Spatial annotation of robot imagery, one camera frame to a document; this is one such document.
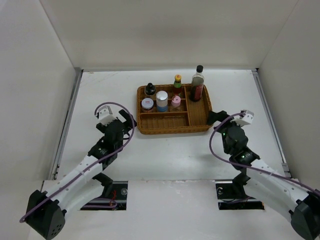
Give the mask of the white-lid spice jar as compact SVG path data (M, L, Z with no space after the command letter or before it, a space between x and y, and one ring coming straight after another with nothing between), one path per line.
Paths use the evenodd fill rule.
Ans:
M151 113L154 109L154 101L151 98L144 98L141 101L141 108L143 113Z

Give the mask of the small black-capped glass jar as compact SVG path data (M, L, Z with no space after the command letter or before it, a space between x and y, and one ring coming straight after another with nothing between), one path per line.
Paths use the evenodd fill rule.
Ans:
M144 88L145 98L156 99L156 86L149 82Z

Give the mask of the silver-lid jar blue label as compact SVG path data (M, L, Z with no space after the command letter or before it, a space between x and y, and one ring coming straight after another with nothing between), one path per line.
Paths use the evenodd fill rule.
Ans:
M156 107L158 112L168 111L168 93L161 90L156 93Z

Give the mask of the pink-lid spice jar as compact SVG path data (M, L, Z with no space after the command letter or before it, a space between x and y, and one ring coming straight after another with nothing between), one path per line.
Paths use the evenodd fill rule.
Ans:
M170 112L179 112L181 107L181 98L178 95L175 95L171 99L169 111Z

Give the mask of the tall soy sauce bottle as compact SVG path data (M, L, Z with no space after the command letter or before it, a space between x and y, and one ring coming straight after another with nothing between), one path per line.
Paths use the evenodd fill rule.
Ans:
M198 65L196 67L196 73L192 76L190 99L193 102L198 102L202 97L202 91L205 81L203 70L204 67L202 65Z

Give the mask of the red sauce bottle green label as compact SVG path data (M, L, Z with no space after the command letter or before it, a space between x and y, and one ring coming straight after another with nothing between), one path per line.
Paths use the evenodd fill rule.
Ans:
M173 83L173 87L172 87L172 92L174 96L181 96L181 92L182 92L182 76L180 74L177 74L174 76L174 83Z

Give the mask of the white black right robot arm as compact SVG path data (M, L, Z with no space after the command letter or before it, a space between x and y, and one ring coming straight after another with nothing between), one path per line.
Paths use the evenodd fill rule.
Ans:
M240 172L233 179L233 194L263 202L290 222L300 237L315 240L320 236L319 190L278 174L247 146L249 139L243 126L250 125L253 118L248 110L232 115L225 111L208 113L208 125L219 122L213 132L221 134L223 151L229 159L214 156Z

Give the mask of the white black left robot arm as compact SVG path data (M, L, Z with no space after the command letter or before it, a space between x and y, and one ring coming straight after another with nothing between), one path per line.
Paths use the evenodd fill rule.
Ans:
M125 109L119 114L125 121L114 117L109 106L95 113L98 119L96 128L103 136L63 179L47 190L35 190L30 195L20 222L27 223L44 239L52 240L61 232L73 211L80 210L95 198L105 200L112 195L113 180L103 171L128 144L137 125Z

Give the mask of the brown wicker divided tray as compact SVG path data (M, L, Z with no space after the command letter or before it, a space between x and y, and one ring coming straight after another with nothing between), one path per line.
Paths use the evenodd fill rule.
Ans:
M159 112L156 107L146 112L142 109L142 100L146 97L145 86L137 89L136 122L137 128L144 135L185 134L206 132L212 126L207 124L212 104L207 87L202 89L201 99L190 100L191 85L183 84L181 107L178 111Z

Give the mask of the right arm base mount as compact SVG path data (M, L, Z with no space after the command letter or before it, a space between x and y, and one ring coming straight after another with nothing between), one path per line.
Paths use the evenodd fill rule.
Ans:
M219 210L264 210L264 204L246 195L244 185L249 177L243 173L234 179L215 182Z

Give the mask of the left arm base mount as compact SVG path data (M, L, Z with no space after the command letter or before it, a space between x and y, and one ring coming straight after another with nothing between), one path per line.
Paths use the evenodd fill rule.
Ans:
M125 211L127 209L128 181L115 181L110 190L85 204L81 211Z

